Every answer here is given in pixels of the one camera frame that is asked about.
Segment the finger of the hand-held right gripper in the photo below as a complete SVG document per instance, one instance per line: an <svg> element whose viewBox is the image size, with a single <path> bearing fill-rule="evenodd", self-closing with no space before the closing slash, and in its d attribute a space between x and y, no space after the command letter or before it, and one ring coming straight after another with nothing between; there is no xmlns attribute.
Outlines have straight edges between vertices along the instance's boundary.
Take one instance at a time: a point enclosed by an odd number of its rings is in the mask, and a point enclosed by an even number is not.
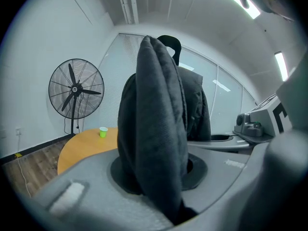
<svg viewBox="0 0 308 231"><path fill-rule="evenodd" d="M189 146L196 146L206 150L236 153L236 154L251 154L253 146L234 134L214 134L210 141L188 141Z"/></svg>

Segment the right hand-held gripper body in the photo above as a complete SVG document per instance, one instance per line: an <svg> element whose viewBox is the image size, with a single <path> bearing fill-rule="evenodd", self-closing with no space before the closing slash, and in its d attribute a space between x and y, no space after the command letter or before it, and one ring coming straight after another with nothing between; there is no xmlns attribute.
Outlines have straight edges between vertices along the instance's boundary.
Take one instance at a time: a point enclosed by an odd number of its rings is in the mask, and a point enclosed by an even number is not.
<svg viewBox="0 0 308 231"><path fill-rule="evenodd" d="M271 141L292 128L289 116L276 94L247 113L239 114L233 133L251 144Z"/></svg>

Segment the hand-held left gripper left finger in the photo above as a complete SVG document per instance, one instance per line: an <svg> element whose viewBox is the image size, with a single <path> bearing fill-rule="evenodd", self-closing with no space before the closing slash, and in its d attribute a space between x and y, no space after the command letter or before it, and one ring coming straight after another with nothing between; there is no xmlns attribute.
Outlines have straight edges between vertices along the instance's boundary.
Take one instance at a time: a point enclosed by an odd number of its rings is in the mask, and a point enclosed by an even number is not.
<svg viewBox="0 0 308 231"><path fill-rule="evenodd" d="M76 231L164 231L172 223L143 195L111 177L116 149L82 159L45 185L34 200Z"/></svg>

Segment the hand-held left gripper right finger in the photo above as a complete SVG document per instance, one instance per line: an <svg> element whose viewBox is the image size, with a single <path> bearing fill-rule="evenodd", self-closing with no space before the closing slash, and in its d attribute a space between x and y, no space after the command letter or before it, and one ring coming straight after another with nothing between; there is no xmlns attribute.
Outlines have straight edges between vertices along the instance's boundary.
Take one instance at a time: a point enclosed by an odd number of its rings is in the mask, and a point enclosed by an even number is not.
<svg viewBox="0 0 308 231"><path fill-rule="evenodd" d="M182 193L185 205L199 213L210 207L231 187L250 157L211 150L189 150L189 153L201 158L207 165L203 181L195 189Z"/></svg>

